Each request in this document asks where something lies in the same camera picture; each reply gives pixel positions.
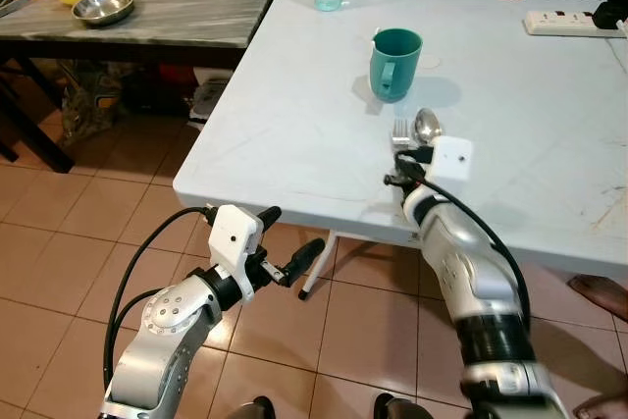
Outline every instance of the person's foot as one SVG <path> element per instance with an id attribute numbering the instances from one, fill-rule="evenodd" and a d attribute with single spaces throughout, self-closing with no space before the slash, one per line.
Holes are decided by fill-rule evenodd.
<path id="1" fill-rule="evenodd" d="M 628 393 L 595 397 L 573 413 L 578 419 L 628 419 Z"/>
<path id="2" fill-rule="evenodd" d="M 628 323 L 628 291 L 605 277 L 576 275 L 567 284 L 597 306 Z"/>

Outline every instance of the metal bowl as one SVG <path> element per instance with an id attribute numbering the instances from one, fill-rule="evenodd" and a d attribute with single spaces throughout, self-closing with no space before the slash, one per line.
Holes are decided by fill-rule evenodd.
<path id="1" fill-rule="evenodd" d="M 90 26 L 118 22 L 133 10 L 133 0 L 79 0 L 72 8 L 75 19 Z"/>

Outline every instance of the white table leg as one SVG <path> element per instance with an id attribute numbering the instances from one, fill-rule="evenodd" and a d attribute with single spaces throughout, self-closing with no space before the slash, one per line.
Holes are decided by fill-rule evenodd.
<path id="1" fill-rule="evenodd" d="M 327 259 L 332 255 L 332 251 L 334 247 L 336 247 L 336 239 L 338 238 L 338 233 L 335 231 L 330 231 L 330 235 L 327 237 L 327 242 L 325 243 L 325 250 L 321 252 L 318 259 L 312 266 L 310 270 L 310 275 L 307 276 L 307 280 L 305 281 L 305 285 L 303 285 L 303 289 L 298 293 L 299 299 L 307 298 L 310 290 L 314 286 L 316 279 L 318 279 L 321 272 L 325 268 L 325 264 L 327 264 Z"/>

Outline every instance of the marble table top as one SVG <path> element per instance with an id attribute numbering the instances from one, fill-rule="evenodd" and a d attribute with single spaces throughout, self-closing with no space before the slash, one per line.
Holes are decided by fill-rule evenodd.
<path id="1" fill-rule="evenodd" d="M 121 22 L 84 26 L 58 0 L 30 2 L 0 18 L 3 40 L 95 41 L 246 48 L 270 0 L 135 0 Z"/>

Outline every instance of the fork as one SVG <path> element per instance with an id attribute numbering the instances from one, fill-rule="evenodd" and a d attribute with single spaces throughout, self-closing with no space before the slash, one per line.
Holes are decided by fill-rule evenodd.
<path id="1" fill-rule="evenodd" d="M 410 147 L 412 140 L 410 139 L 408 121 L 405 118 L 395 118 L 392 126 L 391 134 L 392 147 L 395 149 L 407 149 Z"/>

